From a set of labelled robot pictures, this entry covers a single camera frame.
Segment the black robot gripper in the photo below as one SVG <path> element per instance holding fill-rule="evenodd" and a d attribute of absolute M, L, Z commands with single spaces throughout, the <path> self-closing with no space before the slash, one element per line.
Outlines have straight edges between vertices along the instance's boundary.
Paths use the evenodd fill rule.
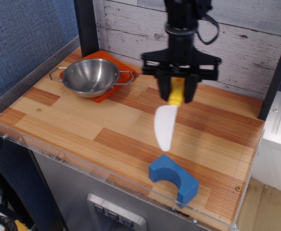
<path fill-rule="evenodd" d="M 221 58 L 202 53 L 194 47 L 192 33 L 169 33 L 168 48 L 160 51 L 145 52 L 141 55 L 144 60 L 143 74 L 152 75 L 158 81 L 160 96 L 169 99 L 171 77 L 185 77 L 185 103 L 193 100 L 198 78 L 200 80 L 218 79 L 218 66 Z"/>

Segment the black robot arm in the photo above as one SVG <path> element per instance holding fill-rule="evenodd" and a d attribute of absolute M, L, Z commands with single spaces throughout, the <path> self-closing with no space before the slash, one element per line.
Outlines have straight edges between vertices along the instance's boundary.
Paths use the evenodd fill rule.
<path fill-rule="evenodd" d="M 158 80 L 160 95 L 165 101 L 170 99 L 171 78 L 184 78 L 184 100 L 189 103 L 199 82 L 218 79 L 218 66 L 222 63 L 221 58 L 195 48 L 194 36 L 199 35 L 198 21 L 204 19 L 216 28 L 219 25 L 207 14 L 213 8 L 210 0 L 166 0 L 164 3 L 168 14 L 165 24 L 168 47 L 141 55 L 143 74 Z"/>

